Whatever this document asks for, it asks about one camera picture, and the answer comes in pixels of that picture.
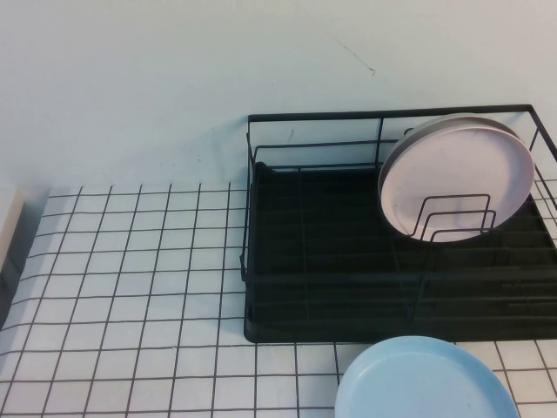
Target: blue plate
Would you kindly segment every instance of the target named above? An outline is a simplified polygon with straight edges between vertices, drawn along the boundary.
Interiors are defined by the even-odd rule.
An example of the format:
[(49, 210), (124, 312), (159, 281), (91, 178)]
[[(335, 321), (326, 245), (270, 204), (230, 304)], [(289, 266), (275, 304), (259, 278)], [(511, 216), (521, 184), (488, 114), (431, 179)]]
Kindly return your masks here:
[(399, 337), (368, 348), (339, 386), (336, 418), (518, 418), (497, 376), (442, 340)]

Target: plate rim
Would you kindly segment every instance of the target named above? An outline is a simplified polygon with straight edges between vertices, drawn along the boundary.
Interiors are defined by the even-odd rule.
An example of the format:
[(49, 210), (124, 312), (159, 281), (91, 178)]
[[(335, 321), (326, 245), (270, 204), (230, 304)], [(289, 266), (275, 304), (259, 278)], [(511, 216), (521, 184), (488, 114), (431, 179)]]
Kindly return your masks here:
[[(354, 361), (350, 364), (348, 369), (345, 371), (344, 376), (339, 384), (339, 390), (337, 391), (337, 396), (335, 399), (334, 404), (334, 414), (335, 418), (353, 418), (348, 415), (341, 415), (342, 413), (339, 412), (340, 410), (344, 409), (343, 407), (349, 403), (351, 400), (350, 396), (350, 388), (352, 387), (353, 383), (357, 381), (360, 375), (364, 373), (364, 368), (360, 366), (369, 364), (370, 367), (373, 367), (375, 364), (379, 364), (382, 361), (389, 360), (391, 357), (389, 355), (385, 355), (385, 353), (381, 353), (379, 350), (385, 350), (386, 348), (403, 348), (402, 350), (397, 350), (396, 355), (401, 355), (405, 351), (406, 353), (410, 354), (415, 352), (415, 348), (418, 346), (422, 346), (422, 350), (420, 352), (425, 353), (426, 350), (423, 349), (423, 346), (427, 345), (427, 349), (432, 351), (429, 353), (430, 355), (435, 355), (442, 359), (450, 360), (456, 362), (457, 364), (461, 364), (461, 362), (456, 361), (455, 359), (462, 359), (465, 358), (468, 361), (471, 361), (474, 364), (474, 375), (483, 375), (490, 376), (490, 379), (493, 380), (495, 383), (500, 395), (504, 397), (504, 400), (501, 400), (501, 403), (504, 404), (506, 411), (513, 411), (514, 416), (505, 415), (506, 418), (519, 418), (518, 409), (516, 404), (513, 401), (512, 396), (509, 394), (505, 386), (501, 383), (499, 378), (495, 375), (495, 373), (480, 359), (475, 357), (474, 355), (468, 353), (466, 350), (451, 344), (450, 342), (439, 340), (432, 337), (420, 336), (420, 335), (404, 335), (400, 337), (394, 337), (387, 340), (383, 340), (377, 344), (372, 345), (371, 347), (364, 350), (361, 354), (354, 359)], [(446, 353), (440, 353), (433, 351), (432, 348), (442, 348), (444, 351), (448, 351), (452, 356), (446, 355)]]
[(487, 116), (478, 115), (476, 113), (453, 113), (451, 115), (445, 115), (439, 118), (427, 120), (423, 124), (416, 126), (411, 131), (409, 131), (406, 135), (404, 135), (402, 139), (400, 139), (394, 145), (393, 150), (386, 157), (385, 162), (381, 166), (381, 170), (379, 170), (379, 176), (378, 176), (379, 196), (381, 195), (381, 189), (383, 187), (383, 183), (385, 183), (385, 179), (389, 170), (394, 165), (396, 160), (400, 157), (400, 155), (406, 149), (408, 149), (408, 147), (420, 141), (421, 139), (425, 138), (427, 135), (434, 133), (437, 130), (442, 130), (449, 127), (456, 127), (458, 125), (466, 124), (466, 123), (475, 123), (481, 125), (484, 124), (484, 125), (492, 126), (495, 129), (499, 129), (501, 131), (507, 132), (515, 136), (520, 141), (520, 137), (516, 134), (516, 132), (514, 132), (507, 125), (495, 119), (488, 118)]
[[(517, 148), (522, 150), (522, 153), (526, 156), (528, 156), (529, 158), (527, 159), (527, 171), (528, 171), (528, 178), (531, 179), (530, 183), (534, 182), (534, 177), (535, 177), (535, 163), (534, 163), (534, 159), (532, 158), (532, 155), (530, 153), (530, 151), (527, 149), (526, 145), (515, 135), (507, 132), (507, 131), (502, 131), (501, 129), (498, 129), (496, 127), (493, 126), (489, 126), (489, 125), (484, 125), (484, 124), (463, 124), (463, 125), (456, 125), (456, 126), (449, 126), (447, 128), (444, 129), (440, 129), (437, 131), (433, 131), (428, 133), (427, 135), (425, 135), (424, 137), (420, 138), (417, 141), (412, 142), (405, 150), (403, 150), (399, 156), (397, 156), (396, 160), (394, 161), (393, 165), (390, 168), (393, 168), (394, 165), (400, 161), (400, 158), (403, 157), (405, 154), (407, 154), (408, 152), (410, 152), (415, 146), (427, 141), (428, 139), (431, 138), (436, 138), (439, 135), (446, 135), (452, 132), (456, 132), (456, 131), (466, 131), (466, 130), (472, 130), (472, 129), (480, 129), (480, 130), (486, 130), (486, 131), (496, 131), (501, 133), (502, 135), (504, 135), (505, 137), (507, 137), (507, 139), (509, 140), (509, 143), (513, 144), (514, 146), (516, 146)], [(388, 178), (389, 172), (387, 173), (385, 180), (384, 180), (384, 184)], [(520, 205), (522, 205), (524, 203), (524, 201), (527, 199), (528, 195), (530, 194), (530, 191), (532, 189), (532, 185), (530, 185), (530, 188), (528, 189), (528, 193), (526, 194), (525, 198), (522, 200), (522, 203)], [(421, 231), (423, 231), (423, 226), (418, 223), (418, 229), (416, 230), (416, 233), (414, 235), (408, 235), (407, 233), (405, 233), (404, 231), (401, 231), (396, 225), (395, 223), (391, 222), (390, 219), (394, 218), (393, 216), (391, 216), (389, 218), (388, 214), (389, 213), (393, 213), (392, 210), (389, 210), (389, 207), (386, 206), (386, 202), (384, 200), (384, 191), (385, 189), (383, 187), (381, 187), (381, 190), (379, 192), (379, 201), (380, 201), (380, 205), (381, 205), (381, 211), (383, 212), (383, 215), (385, 216), (387, 222), (399, 233), (402, 233), (403, 235), (407, 236), (408, 238), (411, 239), (416, 239), (419, 241), (427, 241), (427, 242), (433, 242), (429, 240), (429, 235), (424, 234), (424, 239), (421, 238)], [(498, 222), (498, 219), (496, 220), (495, 226), (500, 226), (502, 225), (504, 222), (506, 222), (508, 219), (512, 218), (512, 215), (508, 218), (505, 218), (501, 221)], [(478, 235), (481, 234), (480, 231), (477, 232), (471, 232), (472, 235), (465, 237), (465, 238), (461, 238), (461, 239), (444, 239), (444, 240), (436, 240), (434, 242), (456, 242), (456, 241), (462, 241), (464, 239), (471, 239), (474, 238)]]

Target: grid pattern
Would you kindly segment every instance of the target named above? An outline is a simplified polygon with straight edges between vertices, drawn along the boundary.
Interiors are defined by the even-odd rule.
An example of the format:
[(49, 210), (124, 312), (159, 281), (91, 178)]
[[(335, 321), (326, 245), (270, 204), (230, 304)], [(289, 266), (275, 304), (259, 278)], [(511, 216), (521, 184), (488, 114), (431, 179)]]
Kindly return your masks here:
[[(53, 193), (0, 332), (0, 414), (332, 418), (369, 346), (244, 338), (244, 218), (230, 184)], [(557, 416), (557, 340), (459, 345), (522, 418)]]

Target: plate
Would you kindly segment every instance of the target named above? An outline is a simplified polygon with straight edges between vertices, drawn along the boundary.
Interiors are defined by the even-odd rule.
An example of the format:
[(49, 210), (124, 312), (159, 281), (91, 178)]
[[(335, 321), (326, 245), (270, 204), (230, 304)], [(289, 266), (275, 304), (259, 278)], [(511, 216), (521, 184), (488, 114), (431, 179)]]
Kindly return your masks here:
[(456, 127), (464, 124), (480, 124), (480, 125), (487, 125), (492, 126), (493, 128), (500, 129), (502, 131), (508, 132), (511, 135), (514, 135), (516, 138), (519, 138), (514, 131), (491, 118), (477, 115), (476, 113), (454, 113), (451, 115), (441, 116), (440, 118), (435, 118), (433, 120), (428, 120), (427, 122), (416, 126), (409, 132), (407, 132), (404, 137), (395, 144), (393, 150), (388, 155), (381, 167), (381, 171), (379, 173), (379, 194), (381, 193), (381, 187), (383, 186), (383, 182), (385, 181), (386, 174), (389, 172), (389, 169), (394, 164), (394, 161), (399, 157), (399, 155), (410, 145), (414, 142), (422, 139), (425, 135), (429, 135), (439, 129), (445, 129), (450, 127)]
[(533, 182), (532, 156), (515, 135), (484, 123), (458, 124), (399, 153), (381, 186), (381, 207), (395, 229), (414, 239), (458, 241), (513, 216)]
[(368, 348), (340, 382), (335, 418), (518, 418), (497, 376), (442, 340), (398, 337)]

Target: drip tray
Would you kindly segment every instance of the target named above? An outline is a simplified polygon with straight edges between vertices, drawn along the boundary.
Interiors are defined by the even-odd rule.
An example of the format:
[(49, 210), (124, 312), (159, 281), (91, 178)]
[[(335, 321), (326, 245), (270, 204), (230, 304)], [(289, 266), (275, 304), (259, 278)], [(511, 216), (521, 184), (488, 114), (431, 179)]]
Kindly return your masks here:
[(557, 252), (531, 198), (490, 233), (430, 244), (390, 227), (377, 179), (254, 166), (248, 340), (557, 338)]

